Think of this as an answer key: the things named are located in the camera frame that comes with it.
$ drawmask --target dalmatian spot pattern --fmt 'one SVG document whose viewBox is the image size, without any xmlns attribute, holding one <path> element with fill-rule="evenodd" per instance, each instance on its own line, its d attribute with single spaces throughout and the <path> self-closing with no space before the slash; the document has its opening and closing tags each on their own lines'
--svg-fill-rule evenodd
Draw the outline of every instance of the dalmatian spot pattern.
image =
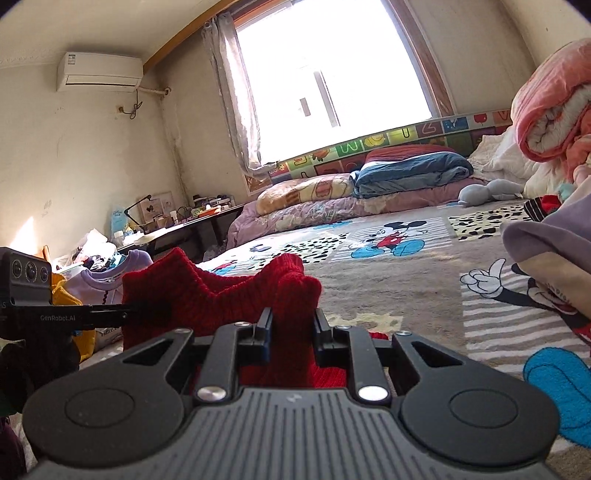
<svg viewBox="0 0 591 480">
<path fill-rule="evenodd" d="M 340 235 L 322 236 L 313 238 L 296 244 L 287 244 L 273 255 L 261 258 L 256 263 L 250 265 L 247 270 L 260 270 L 275 257 L 281 254 L 298 255 L 305 264 L 321 263 L 328 259 L 330 254 L 347 238 L 346 233 Z"/>
<path fill-rule="evenodd" d="M 522 204 L 508 205 L 487 212 L 449 217 L 449 222 L 459 241 L 489 238 L 500 235 L 503 222 L 529 220 Z"/>
</svg>

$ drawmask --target sunlight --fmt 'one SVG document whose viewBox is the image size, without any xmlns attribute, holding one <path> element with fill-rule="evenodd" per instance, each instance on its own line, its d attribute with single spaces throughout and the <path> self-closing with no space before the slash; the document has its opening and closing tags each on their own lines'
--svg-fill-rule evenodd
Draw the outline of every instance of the sunlight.
<svg viewBox="0 0 591 480">
<path fill-rule="evenodd" d="M 238 30 L 264 163 L 431 118 L 382 0 L 282 5 Z"/>
<path fill-rule="evenodd" d="M 33 228 L 33 217 L 30 217 L 17 232 L 10 248 L 29 255 L 35 255 L 39 251 Z"/>
</svg>

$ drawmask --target yellow cloth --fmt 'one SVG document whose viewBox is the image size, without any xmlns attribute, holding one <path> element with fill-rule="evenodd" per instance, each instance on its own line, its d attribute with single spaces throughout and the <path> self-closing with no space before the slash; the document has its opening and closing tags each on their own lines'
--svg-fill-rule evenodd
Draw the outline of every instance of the yellow cloth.
<svg viewBox="0 0 591 480">
<path fill-rule="evenodd" d="M 51 274 L 51 301 L 54 305 L 82 305 L 76 297 L 70 295 L 64 288 L 66 279 L 60 274 Z M 72 337 L 80 352 L 80 362 L 92 356 L 95 350 L 96 332 L 94 330 L 83 330 L 80 335 Z"/>
</svg>

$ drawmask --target electrical cord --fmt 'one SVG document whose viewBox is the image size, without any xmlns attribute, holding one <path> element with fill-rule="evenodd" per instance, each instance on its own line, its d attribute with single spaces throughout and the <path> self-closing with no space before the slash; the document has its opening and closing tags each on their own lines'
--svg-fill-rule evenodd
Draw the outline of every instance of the electrical cord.
<svg viewBox="0 0 591 480">
<path fill-rule="evenodd" d="M 124 113 L 125 115 L 129 115 L 129 119 L 133 120 L 135 118 L 135 115 L 137 114 L 139 107 L 142 106 L 143 102 L 139 102 L 139 98 L 138 98 L 138 91 L 135 91 L 135 103 L 134 103 L 134 107 L 132 108 L 132 110 L 130 112 L 126 112 L 123 107 L 119 108 L 119 111 L 121 113 Z"/>
</svg>

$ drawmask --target red sweater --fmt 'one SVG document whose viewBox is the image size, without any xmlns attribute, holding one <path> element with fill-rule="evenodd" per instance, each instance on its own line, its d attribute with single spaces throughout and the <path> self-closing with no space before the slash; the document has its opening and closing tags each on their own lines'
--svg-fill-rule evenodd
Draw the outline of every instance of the red sweater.
<svg viewBox="0 0 591 480">
<path fill-rule="evenodd" d="M 241 369 L 243 385 L 274 387 L 344 387 L 346 373 L 319 368 L 311 349 L 314 310 L 320 282 L 304 275 L 301 258 L 283 254 L 252 277 L 222 277 L 195 266 L 180 248 L 148 268 L 123 278 L 123 303 L 166 302 L 170 317 L 161 326 L 123 328 L 124 348 L 130 348 L 175 327 L 193 329 L 195 336 L 213 335 L 221 325 L 256 323 L 265 307 L 273 311 L 271 362 Z M 372 334 L 375 338 L 387 338 Z"/>
</svg>

